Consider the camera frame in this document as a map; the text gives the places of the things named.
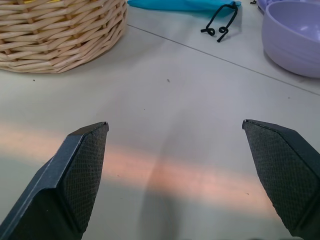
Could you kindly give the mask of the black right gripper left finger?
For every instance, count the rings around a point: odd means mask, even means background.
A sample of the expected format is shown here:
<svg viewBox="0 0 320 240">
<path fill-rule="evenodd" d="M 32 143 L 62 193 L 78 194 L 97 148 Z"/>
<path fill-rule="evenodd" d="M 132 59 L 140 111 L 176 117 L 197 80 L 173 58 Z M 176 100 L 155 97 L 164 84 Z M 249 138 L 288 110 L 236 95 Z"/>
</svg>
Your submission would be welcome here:
<svg viewBox="0 0 320 240">
<path fill-rule="evenodd" d="M 70 134 L 0 224 L 0 240 L 81 240 L 102 178 L 109 125 Z"/>
</svg>

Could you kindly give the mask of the blue drawstring pouch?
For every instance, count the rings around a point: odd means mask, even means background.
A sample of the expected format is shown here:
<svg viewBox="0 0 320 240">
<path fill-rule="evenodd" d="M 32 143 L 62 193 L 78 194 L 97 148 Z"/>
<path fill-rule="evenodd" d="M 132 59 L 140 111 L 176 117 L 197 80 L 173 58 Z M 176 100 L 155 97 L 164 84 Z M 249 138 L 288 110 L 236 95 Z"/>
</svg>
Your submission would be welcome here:
<svg viewBox="0 0 320 240">
<path fill-rule="evenodd" d="M 158 11 L 216 11 L 222 5 L 242 5 L 238 0 L 128 0 L 127 3 L 136 8 Z"/>
</svg>

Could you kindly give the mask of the woven wicker basket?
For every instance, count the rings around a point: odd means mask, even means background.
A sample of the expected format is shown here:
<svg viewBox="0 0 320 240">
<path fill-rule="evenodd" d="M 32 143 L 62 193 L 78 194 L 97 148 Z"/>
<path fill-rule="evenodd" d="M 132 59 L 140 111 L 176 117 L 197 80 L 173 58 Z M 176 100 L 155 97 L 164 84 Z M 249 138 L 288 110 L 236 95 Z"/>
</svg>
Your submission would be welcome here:
<svg viewBox="0 0 320 240">
<path fill-rule="evenodd" d="M 128 0 L 0 0 L 0 70 L 59 74 L 123 36 Z"/>
</svg>

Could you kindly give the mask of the lavender plastic bowl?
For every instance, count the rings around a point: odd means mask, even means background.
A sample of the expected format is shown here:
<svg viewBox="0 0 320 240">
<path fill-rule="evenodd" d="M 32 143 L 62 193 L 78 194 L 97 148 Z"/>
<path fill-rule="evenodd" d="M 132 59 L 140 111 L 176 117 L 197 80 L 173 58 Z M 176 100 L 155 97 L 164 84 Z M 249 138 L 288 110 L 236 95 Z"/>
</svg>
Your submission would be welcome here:
<svg viewBox="0 0 320 240">
<path fill-rule="evenodd" d="M 320 78 L 320 2 L 279 0 L 264 11 L 262 45 L 283 69 Z"/>
</svg>

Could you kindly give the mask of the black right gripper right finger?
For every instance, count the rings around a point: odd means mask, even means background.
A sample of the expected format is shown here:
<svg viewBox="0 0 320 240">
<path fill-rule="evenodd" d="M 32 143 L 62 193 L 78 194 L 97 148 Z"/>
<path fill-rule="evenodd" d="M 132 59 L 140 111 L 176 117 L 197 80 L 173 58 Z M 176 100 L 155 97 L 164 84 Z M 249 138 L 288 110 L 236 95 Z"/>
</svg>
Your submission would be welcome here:
<svg viewBox="0 0 320 240">
<path fill-rule="evenodd" d="M 293 237 L 320 240 L 320 153 L 298 132 L 246 119 L 242 123 L 259 180 Z"/>
</svg>

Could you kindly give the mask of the lavender plastic plate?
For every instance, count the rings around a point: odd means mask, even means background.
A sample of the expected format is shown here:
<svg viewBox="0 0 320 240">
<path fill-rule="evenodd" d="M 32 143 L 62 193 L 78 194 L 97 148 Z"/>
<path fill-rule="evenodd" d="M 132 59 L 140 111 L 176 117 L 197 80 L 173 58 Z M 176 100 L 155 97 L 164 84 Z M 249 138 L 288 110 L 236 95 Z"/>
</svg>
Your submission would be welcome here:
<svg viewBox="0 0 320 240">
<path fill-rule="evenodd" d="M 278 0 L 256 0 L 257 6 L 260 9 L 260 11 L 264 14 L 266 7 L 273 3 L 273 2 L 277 2 Z"/>
</svg>

